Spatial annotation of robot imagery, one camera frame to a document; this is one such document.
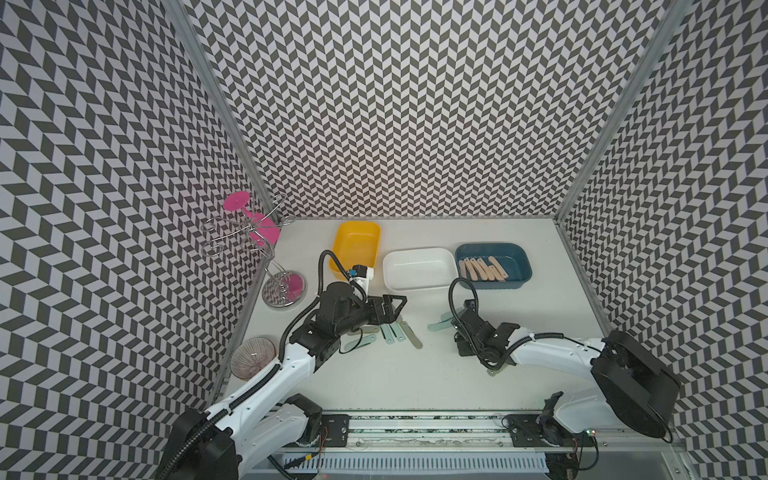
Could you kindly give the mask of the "white storage box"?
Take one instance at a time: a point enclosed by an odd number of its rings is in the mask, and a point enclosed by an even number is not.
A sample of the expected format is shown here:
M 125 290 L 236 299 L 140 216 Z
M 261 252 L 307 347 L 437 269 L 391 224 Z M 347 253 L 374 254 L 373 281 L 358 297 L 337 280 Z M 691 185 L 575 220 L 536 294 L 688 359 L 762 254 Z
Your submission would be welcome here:
M 447 288 L 459 276 L 453 254 L 440 247 L 390 252 L 382 267 L 385 286 L 395 292 Z

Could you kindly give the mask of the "pink knife vertical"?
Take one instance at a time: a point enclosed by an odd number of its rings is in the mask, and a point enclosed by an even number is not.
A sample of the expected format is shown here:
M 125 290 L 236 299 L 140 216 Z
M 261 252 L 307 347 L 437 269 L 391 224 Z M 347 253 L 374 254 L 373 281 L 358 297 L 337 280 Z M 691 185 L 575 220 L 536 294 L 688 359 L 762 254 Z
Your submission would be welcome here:
M 473 261 L 471 259 L 465 259 L 464 260 L 464 264 L 466 266 L 466 269 L 467 269 L 467 272 L 468 272 L 468 274 L 470 276 L 470 279 L 473 282 L 478 281 L 479 280 L 479 275 L 478 275 L 478 273 L 477 273 L 477 271 L 476 271 L 476 269 L 474 267 Z

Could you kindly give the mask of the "pink knife diagonal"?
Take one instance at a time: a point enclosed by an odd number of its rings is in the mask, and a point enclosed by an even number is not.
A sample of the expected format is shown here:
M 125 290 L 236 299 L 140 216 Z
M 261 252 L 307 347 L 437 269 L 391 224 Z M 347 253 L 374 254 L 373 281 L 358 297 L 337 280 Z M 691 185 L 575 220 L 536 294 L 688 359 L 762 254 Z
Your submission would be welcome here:
M 479 263 L 479 261 L 477 259 L 473 260 L 473 264 L 474 264 L 475 270 L 478 272 L 478 275 L 479 275 L 480 279 L 482 281 L 487 281 L 488 280 L 488 275 L 487 275 L 486 270 L 484 269 L 484 267 Z

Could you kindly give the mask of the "pink knife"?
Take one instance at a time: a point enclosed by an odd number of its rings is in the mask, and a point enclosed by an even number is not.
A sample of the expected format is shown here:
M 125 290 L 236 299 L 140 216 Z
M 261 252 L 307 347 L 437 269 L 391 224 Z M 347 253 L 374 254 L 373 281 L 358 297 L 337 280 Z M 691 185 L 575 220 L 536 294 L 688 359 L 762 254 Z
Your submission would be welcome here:
M 509 278 L 509 275 L 506 272 L 506 270 L 502 267 L 500 262 L 494 256 L 489 256 L 488 257 L 488 261 L 495 268 L 495 270 L 497 272 L 497 278 L 500 281 L 505 281 L 506 279 Z
M 460 276 L 462 278 L 465 278 L 465 279 L 468 278 L 467 267 L 466 267 L 465 261 L 463 259 L 460 260 L 458 262 L 458 265 L 459 265 Z
M 482 258 L 478 260 L 478 263 L 483 267 L 486 272 L 489 281 L 496 281 L 496 270 L 492 265 L 488 265 Z

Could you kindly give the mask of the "dark teal storage box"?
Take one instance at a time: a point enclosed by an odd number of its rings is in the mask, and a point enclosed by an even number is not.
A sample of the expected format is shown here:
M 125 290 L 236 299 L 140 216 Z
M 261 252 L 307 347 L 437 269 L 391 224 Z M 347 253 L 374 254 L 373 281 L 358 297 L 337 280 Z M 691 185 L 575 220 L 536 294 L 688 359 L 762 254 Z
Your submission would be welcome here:
M 514 243 L 466 243 L 454 257 L 459 276 L 477 290 L 518 289 L 533 277 L 527 253 Z

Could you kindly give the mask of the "pink knife bottom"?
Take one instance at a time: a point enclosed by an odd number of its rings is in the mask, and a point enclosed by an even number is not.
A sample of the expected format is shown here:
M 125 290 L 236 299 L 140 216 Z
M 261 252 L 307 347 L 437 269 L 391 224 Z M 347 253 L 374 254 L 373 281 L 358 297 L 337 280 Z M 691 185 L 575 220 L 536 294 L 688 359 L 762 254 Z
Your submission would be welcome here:
M 463 259 L 460 260 L 458 262 L 458 265 L 459 265 L 460 276 L 462 278 L 465 278 L 465 279 L 468 278 L 467 267 L 466 267 L 465 261 Z

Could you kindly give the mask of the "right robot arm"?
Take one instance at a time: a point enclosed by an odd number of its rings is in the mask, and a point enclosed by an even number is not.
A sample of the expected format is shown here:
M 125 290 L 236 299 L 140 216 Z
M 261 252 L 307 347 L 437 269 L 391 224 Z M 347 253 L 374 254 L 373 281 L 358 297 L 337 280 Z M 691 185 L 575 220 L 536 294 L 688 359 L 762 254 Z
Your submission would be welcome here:
M 581 391 L 557 391 L 545 400 L 536 425 L 547 443 L 560 445 L 567 434 L 621 427 L 650 438 L 672 438 L 670 421 L 681 381 L 627 333 L 613 330 L 602 339 L 536 333 L 515 323 L 494 326 L 472 308 L 452 308 L 451 324 L 459 354 L 475 357 L 490 373 L 535 366 L 588 382 Z

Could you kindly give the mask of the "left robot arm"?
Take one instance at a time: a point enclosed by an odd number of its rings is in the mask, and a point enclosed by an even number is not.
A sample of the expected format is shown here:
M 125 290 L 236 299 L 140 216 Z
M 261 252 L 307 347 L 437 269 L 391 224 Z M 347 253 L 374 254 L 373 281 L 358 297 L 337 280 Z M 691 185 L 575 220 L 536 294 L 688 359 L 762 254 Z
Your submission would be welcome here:
M 322 409 L 295 388 L 334 354 L 343 335 L 394 323 L 407 298 L 369 296 L 356 282 L 333 282 L 283 331 L 277 356 L 205 411 L 173 424 L 157 479 L 239 479 L 282 447 L 311 443 Z

